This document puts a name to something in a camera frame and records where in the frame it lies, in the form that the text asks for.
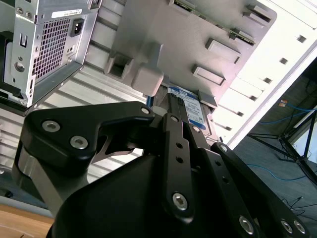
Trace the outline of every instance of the metal bolt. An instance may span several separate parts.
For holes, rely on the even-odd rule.
[[[42,127],[45,131],[48,132],[57,132],[60,130],[60,125],[53,120],[46,120],[42,123]]]
[[[285,220],[281,220],[282,226],[284,227],[284,229],[289,233],[292,234],[293,233],[293,229],[291,228],[291,226],[285,221]]]
[[[170,118],[174,121],[174,122],[178,122],[178,119],[174,116],[170,116]]]
[[[87,148],[88,141],[84,137],[76,135],[70,139],[70,144],[75,149],[83,150]]]
[[[26,16],[29,18],[29,19],[32,19],[32,13],[30,13],[30,12],[26,12]]]
[[[20,8],[20,7],[17,7],[17,8],[16,8],[16,11],[17,11],[19,14],[21,14],[21,15],[24,13],[23,9]]]
[[[199,128],[196,127],[196,126],[193,126],[193,129],[194,129],[195,132],[200,132]]]
[[[144,112],[145,114],[150,114],[150,111],[146,108],[141,108],[141,111]]]
[[[185,211],[188,207],[186,198],[180,193],[173,194],[173,203],[181,211]]]
[[[239,223],[246,233],[253,235],[254,229],[248,219],[246,219],[244,216],[240,216]]]
[[[228,151],[227,147],[225,147],[224,145],[220,145],[220,149],[221,149],[223,152],[227,152],[227,151]]]
[[[298,221],[294,220],[294,225],[303,234],[305,234],[305,228]]]

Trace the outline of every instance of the blue cable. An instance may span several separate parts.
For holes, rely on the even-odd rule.
[[[265,171],[268,171],[274,178],[276,178],[276,179],[278,179],[278,180],[281,180],[281,181],[295,181],[295,180],[303,179],[303,178],[306,177],[306,175],[305,175],[305,176],[301,176],[301,177],[298,177],[298,178],[284,179],[284,178],[279,178],[279,177],[275,176],[275,175],[272,173],[272,171],[270,171],[270,170],[268,170],[267,168],[264,168],[264,167],[262,167],[262,166],[260,166],[260,165],[247,164],[247,166],[253,166],[253,167],[257,167],[257,168],[263,169],[263,170],[265,170]]]
[[[297,113],[297,114],[294,114],[293,116],[289,116],[289,117],[286,117],[286,118],[283,118],[283,119],[280,119],[280,120],[274,120],[274,121],[260,121],[259,124],[275,124],[275,123],[279,123],[281,121],[284,121],[284,120],[287,120],[289,118],[293,118],[293,117],[297,117],[299,115],[302,115],[302,114],[306,114],[307,112],[302,112],[302,113]]]
[[[315,109],[303,109],[303,108],[298,108],[298,107],[294,106],[294,105],[291,104],[291,103],[284,103],[284,104],[286,104],[287,106],[289,106],[289,107],[291,107],[291,108],[295,108],[295,109],[297,109],[297,110],[305,111],[305,112],[313,112],[313,111],[316,111],[316,110],[317,110],[317,108],[315,108]]]

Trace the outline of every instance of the silver metal chassis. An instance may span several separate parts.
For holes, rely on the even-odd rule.
[[[23,99],[3,89],[0,91],[7,94],[10,101],[29,108],[54,89],[58,85],[56,82],[63,82],[71,75],[70,72],[80,69],[84,63],[101,2],[93,6],[92,1],[87,3],[86,0],[70,0],[67,1],[67,5],[61,0],[32,0],[31,2],[16,0],[15,10],[12,8],[13,12],[11,12],[15,15],[14,35],[13,42],[9,43],[6,51],[4,83],[20,89]],[[77,10],[78,14],[67,15],[70,14],[70,10]],[[61,63],[43,77],[36,79],[32,70],[34,59],[40,53],[44,25],[52,20],[63,18],[70,19],[70,23]],[[79,18],[85,20],[81,34],[70,37],[73,20]],[[17,69],[17,63],[23,65],[22,72]]]

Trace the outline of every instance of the black tripod stand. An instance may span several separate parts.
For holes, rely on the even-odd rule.
[[[307,164],[308,160],[308,151],[309,151],[309,146],[311,143],[311,138],[313,134],[313,129],[314,129],[314,124],[316,120],[316,113],[317,111],[314,111],[302,124],[300,124],[297,128],[291,129],[289,132],[283,134],[283,135],[272,135],[272,134],[256,134],[256,133],[250,133],[248,136],[261,144],[271,148],[272,150],[275,150],[293,160],[284,160],[284,159],[279,159],[287,162],[293,162],[297,163],[297,165],[301,168],[301,170],[304,172],[304,174],[308,177],[308,179],[312,182],[314,187],[317,189],[317,175],[314,173],[314,171],[309,167]],[[305,145],[305,151],[304,154],[301,156],[295,149],[294,147],[289,143],[289,139],[298,131],[300,128],[302,128],[304,125],[306,125],[307,122],[310,122],[310,128],[308,132],[308,137]],[[281,150],[263,140],[261,138],[265,139],[275,139],[278,140],[282,147],[285,145],[285,151]]]

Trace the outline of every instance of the floor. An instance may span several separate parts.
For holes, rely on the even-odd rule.
[[[306,99],[301,105],[301,108],[313,108],[317,105],[317,91],[311,96],[308,96],[306,92],[306,86],[308,79],[305,77],[300,77],[295,81],[295,83],[288,89],[288,91],[281,97],[283,100],[288,100],[293,105],[298,105],[301,101]],[[311,82],[307,91],[309,93],[315,91],[317,85]],[[293,109],[290,107],[279,107],[278,102],[267,112],[267,114],[261,119],[263,122],[275,121],[290,116],[293,113]],[[295,125],[301,117],[294,118],[291,123],[291,128]],[[275,124],[257,124],[251,131],[251,133],[266,133],[266,134],[282,134],[289,124],[289,120],[285,120],[281,123]],[[279,142],[273,140],[267,140],[272,145],[281,148]],[[283,162],[278,160],[277,156],[283,158],[283,155],[271,150],[270,148],[260,144],[259,142],[245,137],[240,144],[234,149],[234,152],[246,163],[255,164],[262,166],[264,168],[272,171],[277,177],[282,179],[293,179],[303,175],[300,168],[289,162]],[[311,168],[317,171],[317,164],[310,162]],[[307,178],[299,179],[296,181],[282,181],[274,178],[269,172],[257,168],[250,167],[261,179],[262,181],[281,199],[286,199],[291,205],[299,197],[303,197],[300,201],[296,203],[294,207],[307,206],[317,203],[317,190],[309,182]],[[317,237],[317,206],[312,206],[308,208],[299,209],[299,211],[294,211],[295,214],[300,214],[302,211],[303,216],[300,219],[306,224],[312,233],[313,237]]]

